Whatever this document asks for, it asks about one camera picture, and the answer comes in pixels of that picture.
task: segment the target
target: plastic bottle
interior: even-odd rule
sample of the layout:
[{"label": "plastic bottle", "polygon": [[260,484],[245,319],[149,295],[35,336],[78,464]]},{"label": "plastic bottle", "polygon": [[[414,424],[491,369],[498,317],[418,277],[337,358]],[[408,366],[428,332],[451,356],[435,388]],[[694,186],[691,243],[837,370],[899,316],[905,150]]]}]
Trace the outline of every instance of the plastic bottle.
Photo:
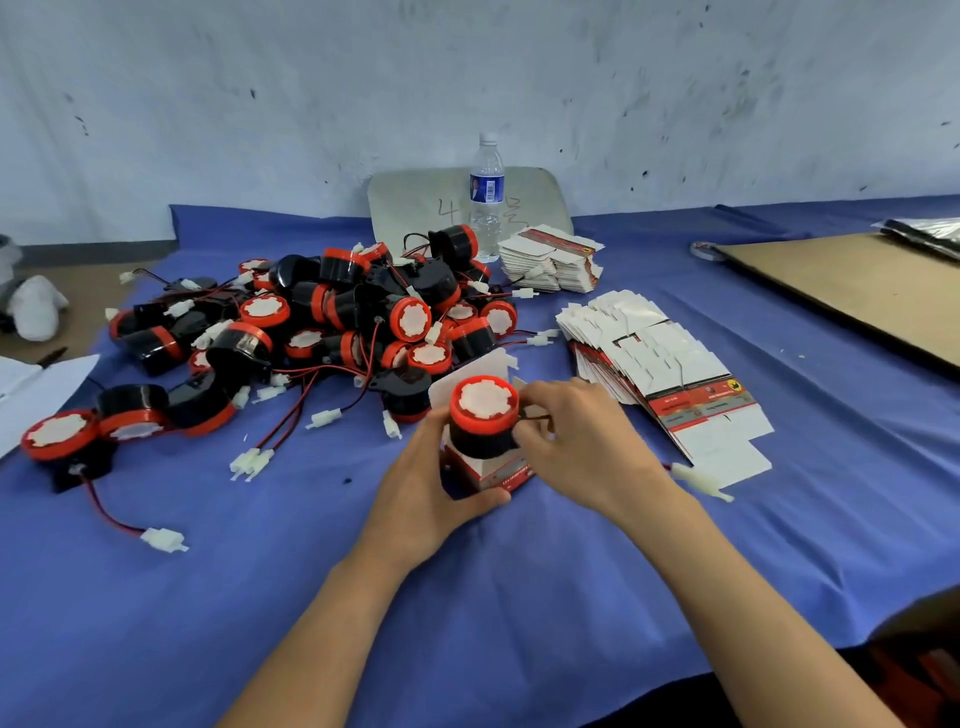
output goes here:
[{"label": "plastic bottle", "polygon": [[496,134],[481,133],[480,148],[470,169],[470,226],[477,235],[480,249],[477,260],[482,263],[500,257],[503,182],[503,158],[496,149]]}]

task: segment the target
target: blue table cover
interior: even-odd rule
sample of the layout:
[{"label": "blue table cover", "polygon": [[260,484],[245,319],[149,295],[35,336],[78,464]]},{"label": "blue table cover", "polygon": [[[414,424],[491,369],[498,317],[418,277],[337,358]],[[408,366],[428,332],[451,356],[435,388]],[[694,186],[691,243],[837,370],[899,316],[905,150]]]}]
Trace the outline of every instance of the blue table cover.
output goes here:
[{"label": "blue table cover", "polygon": [[[175,206],[181,249],[164,277],[225,279],[255,256],[372,243],[370,221]],[[597,293],[656,301],[726,362],[776,428],[755,440],[773,470],[703,497],[724,533],[837,646],[862,642],[913,599],[960,582],[960,393],[955,383],[733,269],[696,240],[757,242],[865,230],[897,215],[960,215],[960,197],[702,208],[582,217],[605,243]],[[139,283],[134,298],[156,294]],[[519,302],[550,328],[573,294]],[[144,376],[106,336],[94,376]],[[562,344],[516,347],[519,374],[563,378]],[[180,369],[158,381],[174,384]],[[325,381],[313,412],[348,402]],[[85,386],[72,404],[90,405]],[[403,447],[368,397],[302,427],[252,483],[228,463],[293,393],[250,405],[201,439],[119,449],[99,481],[114,516],[186,534],[164,554],[110,528],[82,489],[54,496],[17,453],[0,465],[0,724],[208,726],[222,714],[353,543]],[[664,459],[666,437],[631,412]],[[409,434],[410,427],[405,426]],[[709,669],[673,597],[599,516],[534,479],[454,534],[405,582],[373,646],[354,726],[577,726]]]}]

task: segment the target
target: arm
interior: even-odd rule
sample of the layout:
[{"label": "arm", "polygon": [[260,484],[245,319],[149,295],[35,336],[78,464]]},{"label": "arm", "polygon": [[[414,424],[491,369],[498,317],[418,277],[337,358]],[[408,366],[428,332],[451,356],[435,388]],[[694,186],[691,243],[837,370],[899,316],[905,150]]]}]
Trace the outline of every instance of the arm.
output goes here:
[{"label": "arm", "polygon": [[534,382],[554,440],[514,436],[551,487],[615,523],[669,586],[747,728],[901,723],[663,470],[599,385]]},{"label": "arm", "polygon": [[406,575],[456,528],[510,500],[454,501],[440,483],[445,409],[431,412],[384,475],[360,538],[218,724],[328,728],[347,722],[380,622]]}]

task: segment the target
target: forearm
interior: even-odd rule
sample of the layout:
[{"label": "forearm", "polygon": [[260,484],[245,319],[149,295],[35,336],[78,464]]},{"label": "forearm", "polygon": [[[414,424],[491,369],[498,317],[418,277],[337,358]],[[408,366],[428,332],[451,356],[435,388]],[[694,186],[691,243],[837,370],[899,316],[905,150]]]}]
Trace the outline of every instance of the forearm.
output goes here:
[{"label": "forearm", "polygon": [[335,566],[220,728],[342,726],[373,638],[404,576],[362,553]]},{"label": "forearm", "polygon": [[619,525],[677,598],[745,726],[900,722],[750,566],[699,503],[665,479]]}]

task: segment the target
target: hand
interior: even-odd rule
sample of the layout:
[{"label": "hand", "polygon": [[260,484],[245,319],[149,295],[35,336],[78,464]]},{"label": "hand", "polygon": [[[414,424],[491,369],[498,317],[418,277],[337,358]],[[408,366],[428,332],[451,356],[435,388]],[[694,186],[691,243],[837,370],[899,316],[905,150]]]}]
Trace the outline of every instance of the hand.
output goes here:
[{"label": "hand", "polygon": [[467,521],[510,502],[502,488],[454,500],[440,482],[440,441],[449,412],[430,412],[383,476],[354,552],[403,575],[426,561]]},{"label": "hand", "polygon": [[516,443],[534,472],[571,500],[616,522],[644,487],[677,487],[601,385],[535,381],[520,399],[550,413],[556,438],[525,420],[514,427]]}]

